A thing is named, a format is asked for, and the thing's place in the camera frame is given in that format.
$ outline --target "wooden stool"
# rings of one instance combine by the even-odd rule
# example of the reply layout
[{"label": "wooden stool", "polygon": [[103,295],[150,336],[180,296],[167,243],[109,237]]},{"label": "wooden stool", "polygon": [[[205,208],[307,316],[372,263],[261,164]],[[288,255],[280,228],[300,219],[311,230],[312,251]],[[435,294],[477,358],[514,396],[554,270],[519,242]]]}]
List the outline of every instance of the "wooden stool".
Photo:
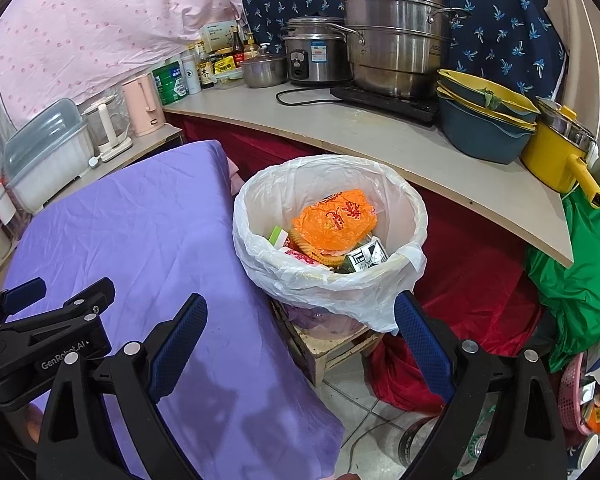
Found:
[{"label": "wooden stool", "polygon": [[270,306],[291,357],[314,386],[322,383],[327,370],[351,356],[358,353],[369,355],[384,335],[363,326],[343,339],[316,339],[289,321],[286,309],[279,301],[270,299]]}]

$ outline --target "pink bedsheet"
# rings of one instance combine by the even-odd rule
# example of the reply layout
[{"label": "pink bedsheet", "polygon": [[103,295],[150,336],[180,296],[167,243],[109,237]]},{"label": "pink bedsheet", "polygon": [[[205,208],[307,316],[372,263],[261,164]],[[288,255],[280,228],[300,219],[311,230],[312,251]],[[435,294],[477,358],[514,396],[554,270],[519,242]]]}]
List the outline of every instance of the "pink bedsheet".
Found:
[{"label": "pink bedsheet", "polygon": [[241,0],[13,0],[0,19],[0,95],[17,128],[181,52]]}]

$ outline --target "green can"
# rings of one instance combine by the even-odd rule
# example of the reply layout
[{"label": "green can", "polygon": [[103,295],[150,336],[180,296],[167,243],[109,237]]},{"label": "green can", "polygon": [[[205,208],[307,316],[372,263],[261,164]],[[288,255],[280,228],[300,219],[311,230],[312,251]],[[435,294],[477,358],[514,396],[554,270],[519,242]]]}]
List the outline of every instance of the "green can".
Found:
[{"label": "green can", "polygon": [[163,105],[179,101],[189,93],[177,61],[154,70],[154,79]]}]

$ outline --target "red cloth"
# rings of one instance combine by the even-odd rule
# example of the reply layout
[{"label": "red cloth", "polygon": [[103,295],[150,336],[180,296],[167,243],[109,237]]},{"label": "red cloth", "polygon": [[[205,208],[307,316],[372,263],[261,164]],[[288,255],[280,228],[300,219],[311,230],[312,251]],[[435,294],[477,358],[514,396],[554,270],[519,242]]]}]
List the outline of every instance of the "red cloth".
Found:
[{"label": "red cloth", "polygon": [[[245,180],[272,164],[324,153],[280,136],[177,114],[168,121],[189,140],[217,139]],[[427,269],[415,288],[425,311],[444,320],[460,339],[515,355],[542,313],[538,292],[523,272],[526,243],[506,229],[451,200],[418,188],[429,213],[424,245]],[[439,413],[404,339],[386,335],[370,360],[376,396],[407,411]]]},{"label": "red cloth", "polygon": [[219,140],[222,148],[247,180],[260,170],[282,164],[299,156],[323,155],[326,152],[302,142],[252,130],[236,124],[180,114],[165,114],[167,122],[182,128],[187,140]]}]

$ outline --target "electric kettle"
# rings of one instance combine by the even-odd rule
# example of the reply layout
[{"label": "electric kettle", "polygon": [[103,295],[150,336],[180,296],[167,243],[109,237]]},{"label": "electric kettle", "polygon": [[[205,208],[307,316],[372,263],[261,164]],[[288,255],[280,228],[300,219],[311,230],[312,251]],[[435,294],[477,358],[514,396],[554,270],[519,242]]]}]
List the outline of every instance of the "electric kettle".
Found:
[{"label": "electric kettle", "polygon": [[591,206],[599,209],[600,186],[586,163],[596,138],[576,120],[576,113],[570,108],[545,98],[538,98],[538,108],[538,131],[522,150],[520,160],[559,193],[570,192],[578,181]]},{"label": "electric kettle", "polygon": [[136,136],[150,134],[164,126],[164,113],[153,77],[143,74],[124,83],[122,93]]},{"label": "electric kettle", "polygon": [[[100,99],[82,113],[91,139],[98,147],[102,162],[111,160],[132,146],[131,138],[128,136],[128,121],[120,120],[122,117],[120,114],[110,115],[107,108],[114,99],[113,95]],[[117,127],[114,126],[112,117],[118,117]]]}]

